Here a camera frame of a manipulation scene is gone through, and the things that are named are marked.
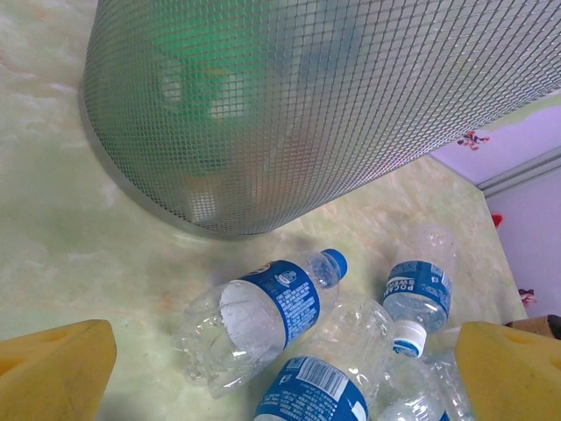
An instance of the yellow object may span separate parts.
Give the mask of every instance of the yellow object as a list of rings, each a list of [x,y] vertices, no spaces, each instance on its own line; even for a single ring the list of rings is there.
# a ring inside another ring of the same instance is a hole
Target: yellow object
[[[456,360],[478,421],[561,419],[561,341],[465,323]]]
[[[105,320],[0,342],[0,420],[93,420],[116,357]]]

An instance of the bottle cap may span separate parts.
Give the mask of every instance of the bottle cap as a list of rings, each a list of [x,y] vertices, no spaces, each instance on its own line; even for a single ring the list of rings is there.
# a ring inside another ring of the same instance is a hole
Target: bottle cap
[[[335,271],[337,272],[339,281],[341,281],[347,274],[346,258],[341,252],[335,250],[334,248],[326,248],[325,250],[322,250],[322,254],[329,259],[330,263],[333,265]]]
[[[394,327],[394,352],[413,358],[423,355],[424,344],[427,340],[427,331],[424,327],[411,320],[397,320]]]

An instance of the empty plastic bottle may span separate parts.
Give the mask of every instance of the empty plastic bottle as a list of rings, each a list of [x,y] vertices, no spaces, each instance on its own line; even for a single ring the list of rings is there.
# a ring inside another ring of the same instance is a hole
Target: empty plastic bottle
[[[342,294],[299,356],[279,372],[254,421],[366,421],[392,353],[393,330],[380,304]]]
[[[250,381],[331,312],[346,271],[337,250],[299,253],[197,297],[178,335],[188,380],[215,398]]]
[[[373,405],[378,421],[444,420],[437,379],[421,360],[394,353]]]
[[[439,225],[417,227],[401,247],[383,296],[395,321],[397,353],[420,357],[427,335],[446,324],[455,260],[454,237]]]
[[[454,350],[428,356],[426,362],[437,376],[448,418],[451,421],[475,421],[475,413],[459,373]]]

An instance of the blue bottle label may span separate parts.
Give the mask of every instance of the blue bottle label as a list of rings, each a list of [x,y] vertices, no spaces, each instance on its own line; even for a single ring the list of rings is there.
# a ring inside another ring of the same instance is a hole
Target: blue bottle label
[[[313,357],[289,360],[255,410],[287,421],[367,421],[366,400],[331,364]]]
[[[314,283],[290,261],[272,261],[239,279],[257,285],[271,297],[284,324],[285,348],[319,318],[319,295]]]
[[[427,261],[410,260],[392,269],[382,302],[392,294],[400,292],[419,294],[430,298],[442,307],[448,317],[451,291],[450,278],[441,268]]]

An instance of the metal mesh cylinder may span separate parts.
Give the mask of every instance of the metal mesh cylinder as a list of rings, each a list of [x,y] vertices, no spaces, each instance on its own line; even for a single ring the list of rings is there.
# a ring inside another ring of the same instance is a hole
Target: metal mesh cylinder
[[[270,231],[561,87],[561,0],[100,0],[83,96],[123,175]]]

